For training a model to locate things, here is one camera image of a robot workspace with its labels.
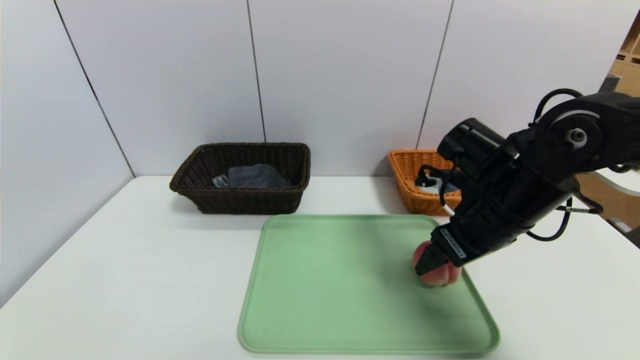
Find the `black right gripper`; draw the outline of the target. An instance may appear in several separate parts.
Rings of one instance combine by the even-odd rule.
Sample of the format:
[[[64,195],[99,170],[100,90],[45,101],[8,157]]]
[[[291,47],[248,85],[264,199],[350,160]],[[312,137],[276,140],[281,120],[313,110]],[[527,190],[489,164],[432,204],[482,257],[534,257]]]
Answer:
[[[432,242],[414,251],[414,272],[423,276],[452,262],[461,267],[514,243],[525,232],[525,219],[517,209],[525,203],[525,187],[503,194],[479,186],[462,186],[461,202],[449,223],[436,228]]]

